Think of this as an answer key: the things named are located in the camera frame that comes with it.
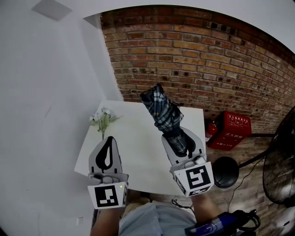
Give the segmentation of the person's light blue shorts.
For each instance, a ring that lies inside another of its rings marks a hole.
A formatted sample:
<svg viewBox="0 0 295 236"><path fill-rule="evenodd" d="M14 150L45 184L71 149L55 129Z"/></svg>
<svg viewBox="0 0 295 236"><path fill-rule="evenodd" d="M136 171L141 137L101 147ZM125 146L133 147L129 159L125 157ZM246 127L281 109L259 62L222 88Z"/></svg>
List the person's light blue shorts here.
<svg viewBox="0 0 295 236"><path fill-rule="evenodd" d="M122 217L118 236L185 236L185 229L195 223L195 217L181 208L146 203Z"/></svg>

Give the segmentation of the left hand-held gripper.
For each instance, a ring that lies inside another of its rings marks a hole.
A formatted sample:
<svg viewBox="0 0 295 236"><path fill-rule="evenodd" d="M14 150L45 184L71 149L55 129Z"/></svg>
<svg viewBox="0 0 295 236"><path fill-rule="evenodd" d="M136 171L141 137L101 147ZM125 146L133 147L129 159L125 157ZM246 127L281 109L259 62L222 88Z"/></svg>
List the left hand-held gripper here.
<svg viewBox="0 0 295 236"><path fill-rule="evenodd" d="M102 140L89 156L88 191L95 209L122 208L126 205L128 174L122 163L115 138Z"/></svg>

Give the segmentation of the white table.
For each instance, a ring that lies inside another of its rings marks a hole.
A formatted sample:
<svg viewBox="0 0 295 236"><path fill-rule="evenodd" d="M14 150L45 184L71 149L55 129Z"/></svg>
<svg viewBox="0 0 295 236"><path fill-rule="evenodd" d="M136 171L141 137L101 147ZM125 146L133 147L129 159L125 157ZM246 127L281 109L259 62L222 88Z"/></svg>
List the white table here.
<svg viewBox="0 0 295 236"><path fill-rule="evenodd" d="M169 172L171 163L162 144L160 132L147 108L138 102L103 100L101 108L120 116L105 131L117 142L123 173L129 175L129 189L161 195L184 196ZM205 147L204 114L202 109L180 107L184 115L181 126L196 134ZM89 156L102 141L101 132L90 126L84 139L74 171L89 174Z"/></svg>

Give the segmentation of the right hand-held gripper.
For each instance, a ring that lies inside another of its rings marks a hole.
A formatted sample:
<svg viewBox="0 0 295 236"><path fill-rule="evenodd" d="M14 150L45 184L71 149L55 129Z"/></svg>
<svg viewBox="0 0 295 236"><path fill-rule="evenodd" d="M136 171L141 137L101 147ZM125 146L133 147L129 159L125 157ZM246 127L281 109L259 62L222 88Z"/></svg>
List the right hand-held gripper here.
<svg viewBox="0 0 295 236"><path fill-rule="evenodd" d="M184 160L184 156L177 156L177 151L163 135L161 140L172 165L170 173L173 175L173 180L184 196L191 197L209 191L214 185L212 164L207 162L201 139L184 127L182 131L189 159Z"/></svg>

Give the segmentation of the person's left forearm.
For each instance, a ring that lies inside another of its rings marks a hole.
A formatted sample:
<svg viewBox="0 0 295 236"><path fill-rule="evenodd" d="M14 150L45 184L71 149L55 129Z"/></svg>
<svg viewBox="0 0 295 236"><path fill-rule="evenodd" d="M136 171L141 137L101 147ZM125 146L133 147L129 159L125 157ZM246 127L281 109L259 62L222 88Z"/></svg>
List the person's left forearm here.
<svg viewBox="0 0 295 236"><path fill-rule="evenodd" d="M101 210L90 236L118 236L119 221L122 208L110 208Z"/></svg>

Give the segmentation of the black wrist-mounted screen device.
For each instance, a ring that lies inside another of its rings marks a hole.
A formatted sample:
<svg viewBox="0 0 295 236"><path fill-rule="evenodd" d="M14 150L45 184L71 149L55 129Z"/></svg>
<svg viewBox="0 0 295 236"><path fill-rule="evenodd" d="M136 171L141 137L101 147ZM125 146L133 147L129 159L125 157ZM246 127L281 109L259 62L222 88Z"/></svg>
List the black wrist-mounted screen device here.
<svg viewBox="0 0 295 236"><path fill-rule="evenodd" d="M256 236L261 221L256 210L224 212L214 219L186 228L186 236Z"/></svg>

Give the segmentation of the red fire extinguisher box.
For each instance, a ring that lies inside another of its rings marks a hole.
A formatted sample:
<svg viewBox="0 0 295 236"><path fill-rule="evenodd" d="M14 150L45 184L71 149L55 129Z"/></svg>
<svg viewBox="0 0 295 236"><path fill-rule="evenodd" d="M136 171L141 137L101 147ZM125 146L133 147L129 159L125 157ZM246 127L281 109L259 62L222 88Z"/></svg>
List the red fire extinguisher box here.
<svg viewBox="0 0 295 236"><path fill-rule="evenodd" d="M252 134L251 119L247 116L224 111L216 121L218 130L208 141L209 148L230 151Z"/></svg>

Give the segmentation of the red fire extinguisher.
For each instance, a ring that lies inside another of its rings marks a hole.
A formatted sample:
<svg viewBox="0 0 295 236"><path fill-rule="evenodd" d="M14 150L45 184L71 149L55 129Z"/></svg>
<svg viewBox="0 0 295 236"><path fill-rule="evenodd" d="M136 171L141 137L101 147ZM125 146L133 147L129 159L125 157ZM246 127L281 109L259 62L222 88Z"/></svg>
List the red fire extinguisher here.
<svg viewBox="0 0 295 236"><path fill-rule="evenodd" d="M205 124L205 140L206 144L209 144L211 138L217 133L218 127L214 120L206 118L204 120Z"/></svg>

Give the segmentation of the black standing fan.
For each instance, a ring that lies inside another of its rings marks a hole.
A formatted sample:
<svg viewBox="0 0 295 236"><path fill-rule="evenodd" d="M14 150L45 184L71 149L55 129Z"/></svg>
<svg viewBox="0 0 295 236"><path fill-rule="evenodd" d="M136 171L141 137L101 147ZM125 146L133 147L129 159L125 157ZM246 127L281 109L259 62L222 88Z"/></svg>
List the black standing fan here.
<svg viewBox="0 0 295 236"><path fill-rule="evenodd" d="M230 157L218 158L212 165L215 185L221 189L233 186L241 168L260 161L264 161L266 197L275 204L295 207L295 106L282 120L264 152L241 164Z"/></svg>

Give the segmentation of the dark plaid umbrella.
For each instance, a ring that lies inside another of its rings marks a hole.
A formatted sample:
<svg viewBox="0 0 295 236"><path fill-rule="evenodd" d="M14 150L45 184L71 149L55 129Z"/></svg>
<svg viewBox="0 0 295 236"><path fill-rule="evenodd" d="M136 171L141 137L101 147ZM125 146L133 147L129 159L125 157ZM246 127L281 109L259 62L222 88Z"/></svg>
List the dark plaid umbrella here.
<svg viewBox="0 0 295 236"><path fill-rule="evenodd" d="M172 102L160 83L140 94L141 101L154 119L154 125L163 133L164 138L178 157L187 153L185 134L180 128L183 114L179 105Z"/></svg>

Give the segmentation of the artificial white flower bouquet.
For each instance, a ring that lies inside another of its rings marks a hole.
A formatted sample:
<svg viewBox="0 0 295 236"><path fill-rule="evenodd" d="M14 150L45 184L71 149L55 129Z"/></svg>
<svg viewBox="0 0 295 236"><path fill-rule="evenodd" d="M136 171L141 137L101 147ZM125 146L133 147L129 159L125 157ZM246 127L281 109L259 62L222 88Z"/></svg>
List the artificial white flower bouquet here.
<svg viewBox="0 0 295 236"><path fill-rule="evenodd" d="M97 131L101 132L102 140L104 140L106 129L111 123L117 121L120 118L121 116L117 116L113 110L107 107L102 107L100 112L90 116L89 122L91 126L97 127Z"/></svg>

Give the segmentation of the person's right forearm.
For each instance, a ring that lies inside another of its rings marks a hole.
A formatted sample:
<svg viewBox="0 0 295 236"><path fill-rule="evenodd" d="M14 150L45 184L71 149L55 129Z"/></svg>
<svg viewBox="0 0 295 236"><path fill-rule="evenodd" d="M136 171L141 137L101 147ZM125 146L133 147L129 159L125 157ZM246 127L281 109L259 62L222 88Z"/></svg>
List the person's right forearm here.
<svg viewBox="0 0 295 236"><path fill-rule="evenodd" d="M197 223L206 222L212 218L216 218L222 213L220 208L206 193L192 196L191 201L193 204L194 215Z"/></svg>

